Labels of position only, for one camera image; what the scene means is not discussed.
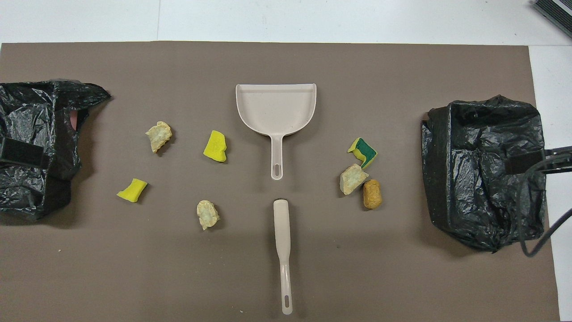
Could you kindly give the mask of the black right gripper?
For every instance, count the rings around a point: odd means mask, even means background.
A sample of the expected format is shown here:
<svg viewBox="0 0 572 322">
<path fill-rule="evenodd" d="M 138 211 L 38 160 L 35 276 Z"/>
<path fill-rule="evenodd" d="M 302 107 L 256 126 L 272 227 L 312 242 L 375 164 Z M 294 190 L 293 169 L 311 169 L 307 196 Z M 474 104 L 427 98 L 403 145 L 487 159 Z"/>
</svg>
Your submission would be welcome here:
<svg viewBox="0 0 572 322">
<path fill-rule="evenodd" d="M 570 172 L 572 171 L 572 147 L 545 149 L 509 157 L 505 160 L 507 174 L 523 174 L 533 165 L 546 159 L 547 165 L 543 172 Z"/>
</svg>

